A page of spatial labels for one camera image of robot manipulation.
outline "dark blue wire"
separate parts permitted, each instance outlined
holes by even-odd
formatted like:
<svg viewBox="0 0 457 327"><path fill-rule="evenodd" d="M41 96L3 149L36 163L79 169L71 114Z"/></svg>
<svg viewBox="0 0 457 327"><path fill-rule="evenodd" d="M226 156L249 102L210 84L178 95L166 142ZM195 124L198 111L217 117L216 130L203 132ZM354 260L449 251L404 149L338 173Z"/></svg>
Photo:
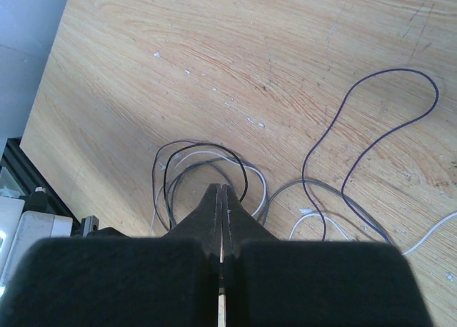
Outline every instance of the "dark blue wire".
<svg viewBox="0 0 457 327"><path fill-rule="evenodd" d="M383 239L385 241L387 241L388 243L390 243L389 239L387 238L386 235L384 235L384 233L382 231L380 231L378 228L376 228L375 226L373 226L372 223L370 223L369 221L367 221L361 214L359 214L357 212L357 210L348 202L348 199L344 196L344 189L346 187L346 183L348 182L349 180L349 177L351 176L351 174L353 173L353 171L355 170L355 168L357 167L357 164L360 162L360 160L366 155L366 153L368 151L370 151L379 141L381 141L382 139L386 138L388 135L392 134L393 132L399 130L399 129L402 129L403 127L407 126L407 125L411 125L419 120L421 120L422 118L424 118L425 116L429 115L432 110L435 109L436 107L436 104L438 103L438 98L439 98L439 90L438 90L438 86L436 85L435 81L427 74L423 73L422 71L419 71L419 70L414 70L414 69L407 69L407 68L395 68L395 69L387 69L387 70L382 70L382 71L377 71L375 72L374 74L371 74L371 75L368 75L368 76L365 76L363 77L362 79L358 80L349 90L348 92L346 93L346 95L344 96L344 99L343 99L343 102L341 102L341 105L340 105L340 108L338 109L338 111L336 112L332 122L330 123L330 125L328 125L328 128L326 129L325 133L322 135L322 137L318 140L318 142L316 143L316 145L313 146L313 148L308 152L308 154L306 155L306 158L305 158L305 161L303 162L303 167L301 169L301 178L302 180L304 180L304 177L305 177L305 166L306 166L306 162L308 161L310 155L314 152L314 150L317 148L317 146L324 140L324 138L327 136L327 134L329 133L329 131L331 130L331 128L333 127L333 125L335 124L336 120L338 119L341 111L343 110L343 107L344 107L344 104L346 103L348 97L351 95L351 92L362 82L366 81L367 79L370 79L374 76L378 76L378 75L381 75L381 74L386 74L388 72L396 72L396 71L403 71L403 72L411 72L411 73L414 73L414 74L418 74L418 75L421 75L422 77L425 77L429 82L430 84L432 85L433 89L435 89L435 100L433 102L433 104L431 105L431 107L422 115L418 116L417 118L413 119L413 120L410 120L410 121L407 121L406 123L404 124L401 124L400 126L397 126L396 128L394 129L391 129L390 131L388 131L387 133L383 134L382 136L380 136L379 138L377 138L369 147L366 148L365 151L363 151L361 153L361 155L357 158L356 162L352 165L351 169L349 170L348 174L346 175L345 179L344 179L344 182L343 182L343 185L341 186L341 195L343 196L343 200L344 202L346 202L346 205L364 222L366 223L367 225L369 225L376 233L378 233L380 236L383 237ZM316 205L316 203L314 202L314 200L311 198L311 196L309 195L309 192L308 190L306 189L306 185L305 185L305 182L303 183L303 189L305 191L305 194L308 196L309 198L309 201L313 204L314 208L319 212L319 215L321 216L321 219L322 219L322 222L323 222L323 235L322 235L322 241L325 240L326 238L326 231L327 231L327 227L326 227L326 222L325 222L325 219L323 218L323 214L321 213L321 210L319 209L319 207Z"/></svg>

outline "wood grain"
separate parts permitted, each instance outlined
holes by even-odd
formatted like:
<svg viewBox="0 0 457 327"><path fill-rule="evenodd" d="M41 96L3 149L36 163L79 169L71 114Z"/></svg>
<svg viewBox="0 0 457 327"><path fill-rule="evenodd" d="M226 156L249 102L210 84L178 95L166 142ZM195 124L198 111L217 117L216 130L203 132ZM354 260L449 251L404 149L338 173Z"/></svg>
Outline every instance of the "wood grain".
<svg viewBox="0 0 457 327"><path fill-rule="evenodd" d="M456 18L457 0L69 0L21 147L78 218L95 214L146 235L161 144L221 143L259 166L275 190L299 177L351 84L410 66L438 82L436 110L367 154L346 192L407 249L457 210ZM307 175L339 187L367 145L432 101L417 75L367 81ZM227 169L241 190L239 169ZM261 186L250 179L244 205L252 211ZM179 218L209 181L220 179L195 171L183 182ZM376 238L341 200L312 191L352 237ZM292 188L266 226L286 238L309 206ZM457 280L449 279L457 275L456 227L448 222L408 257L437 326L457 321ZM329 228L330 240L341 238ZM164 230L157 223L154 232ZM320 235L312 220L295 238Z"/></svg>

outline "wooden surface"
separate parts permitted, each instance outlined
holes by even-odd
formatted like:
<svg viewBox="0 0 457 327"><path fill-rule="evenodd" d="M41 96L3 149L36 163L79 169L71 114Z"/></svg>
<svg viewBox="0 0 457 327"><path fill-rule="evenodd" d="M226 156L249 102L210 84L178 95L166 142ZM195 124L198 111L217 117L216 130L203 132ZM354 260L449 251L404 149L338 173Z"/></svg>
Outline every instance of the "wooden surface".
<svg viewBox="0 0 457 327"><path fill-rule="evenodd" d="M372 150L346 192L405 250L457 210L456 21L457 0L69 0L21 147L78 218L95 214L144 236L161 144L222 143L259 166L273 191L299 177L352 83L410 66L437 81L438 107ZM371 141L432 101L417 75L364 83L307 175L339 188ZM227 169L241 192L239 169ZM244 205L253 211L261 187L250 179ZM220 180L189 176L178 217ZM313 193L349 235L373 237L341 200ZM309 207L297 186L279 196L266 227L287 238ZM448 222L408 257L437 326L456 325L456 227ZM294 237L321 231L311 219ZM158 221L154 232L164 232ZM341 238L332 226L328 237Z"/></svg>

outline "metal device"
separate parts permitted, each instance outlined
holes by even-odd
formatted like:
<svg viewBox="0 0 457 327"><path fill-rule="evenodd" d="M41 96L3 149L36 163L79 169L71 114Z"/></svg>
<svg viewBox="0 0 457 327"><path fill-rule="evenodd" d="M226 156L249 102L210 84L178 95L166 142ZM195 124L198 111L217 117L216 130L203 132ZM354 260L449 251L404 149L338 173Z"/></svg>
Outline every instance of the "metal device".
<svg viewBox="0 0 457 327"><path fill-rule="evenodd" d="M228 186L211 184L161 238L114 231L35 244L0 325L217 326L223 294L228 327L432 326L396 248L280 241Z"/></svg>

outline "gray wall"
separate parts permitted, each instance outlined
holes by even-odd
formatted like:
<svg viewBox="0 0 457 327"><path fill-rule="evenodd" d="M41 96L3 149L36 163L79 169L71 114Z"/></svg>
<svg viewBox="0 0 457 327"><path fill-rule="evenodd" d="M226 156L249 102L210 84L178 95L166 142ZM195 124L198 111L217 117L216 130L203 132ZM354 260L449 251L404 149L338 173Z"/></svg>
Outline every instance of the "gray wall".
<svg viewBox="0 0 457 327"><path fill-rule="evenodd" d="M0 155L22 136L66 0L0 0Z"/></svg>

